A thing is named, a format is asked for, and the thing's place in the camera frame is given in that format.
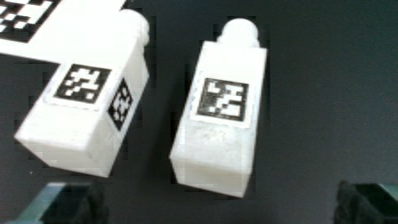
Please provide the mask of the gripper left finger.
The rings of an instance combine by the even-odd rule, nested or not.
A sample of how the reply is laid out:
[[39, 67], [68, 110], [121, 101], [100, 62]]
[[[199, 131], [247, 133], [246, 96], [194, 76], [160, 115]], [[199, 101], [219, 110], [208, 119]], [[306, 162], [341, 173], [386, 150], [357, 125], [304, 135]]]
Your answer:
[[102, 184], [48, 183], [13, 224], [107, 224]]

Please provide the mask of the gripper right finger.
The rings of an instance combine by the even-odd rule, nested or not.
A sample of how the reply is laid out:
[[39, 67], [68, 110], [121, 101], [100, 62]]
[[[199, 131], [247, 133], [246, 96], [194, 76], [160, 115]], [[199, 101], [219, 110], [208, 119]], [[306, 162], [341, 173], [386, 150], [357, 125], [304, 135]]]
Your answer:
[[398, 224], [398, 184], [343, 181], [336, 199], [336, 224]]

